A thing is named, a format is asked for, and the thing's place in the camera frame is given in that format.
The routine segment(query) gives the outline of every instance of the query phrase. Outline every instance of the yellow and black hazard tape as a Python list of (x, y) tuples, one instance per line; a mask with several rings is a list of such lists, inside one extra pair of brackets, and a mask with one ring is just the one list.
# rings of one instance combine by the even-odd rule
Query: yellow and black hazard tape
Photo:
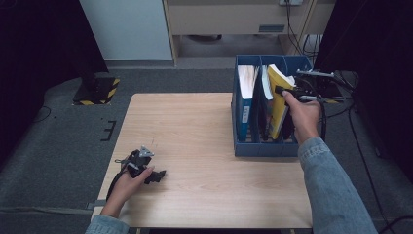
[(119, 84), (120, 79), (114, 79), (113, 80), (113, 84), (107, 94), (107, 98), (106, 99), (101, 99), (101, 100), (89, 100), (89, 99), (84, 99), (84, 100), (79, 100), (79, 101), (74, 101), (73, 104), (74, 105), (94, 105), (94, 104), (107, 104), (109, 103), (113, 96), (116, 93), (116, 89), (118, 88), (118, 84)]

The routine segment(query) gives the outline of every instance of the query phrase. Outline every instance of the denim sleeve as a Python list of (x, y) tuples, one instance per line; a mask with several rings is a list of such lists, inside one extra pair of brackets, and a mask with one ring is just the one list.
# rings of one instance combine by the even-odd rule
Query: denim sleeve
[(315, 233), (377, 233), (344, 169), (319, 137), (298, 149)]
[(96, 215), (86, 230), (87, 234), (105, 233), (105, 234), (123, 234), (128, 233), (129, 227), (121, 220), (106, 216)]

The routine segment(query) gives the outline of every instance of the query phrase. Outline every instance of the black wall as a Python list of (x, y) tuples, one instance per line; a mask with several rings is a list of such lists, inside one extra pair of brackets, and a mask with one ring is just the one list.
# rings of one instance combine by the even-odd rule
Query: black wall
[(0, 1), (0, 168), (43, 105), (44, 93), (107, 71), (79, 1)]
[(413, 3), (337, 1), (315, 69), (351, 70), (360, 113), (381, 157), (413, 182)]

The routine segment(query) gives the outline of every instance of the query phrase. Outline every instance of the label on binder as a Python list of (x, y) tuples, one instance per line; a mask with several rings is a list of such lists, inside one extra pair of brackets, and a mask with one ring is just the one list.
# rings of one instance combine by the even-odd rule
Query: label on binder
[(243, 110), (243, 124), (248, 123), (249, 106), (245, 106)]

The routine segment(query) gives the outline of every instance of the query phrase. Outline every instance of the blue file organizer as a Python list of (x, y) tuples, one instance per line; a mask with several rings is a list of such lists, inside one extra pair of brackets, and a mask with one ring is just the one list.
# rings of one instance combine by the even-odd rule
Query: blue file organizer
[(312, 66), (305, 56), (259, 56), (239, 55), (236, 56), (234, 89), (231, 102), (234, 150), (235, 156), (245, 157), (297, 157), (298, 143), (294, 139), (287, 142), (280, 135), (277, 139), (264, 141), (258, 131), (258, 120), (256, 115), (249, 118), (249, 132), (246, 140), (239, 140), (237, 135), (238, 110), (236, 106), (237, 97), (240, 95), (238, 65), (262, 65), (275, 64), (286, 76), (296, 75), (297, 69), (310, 70)]

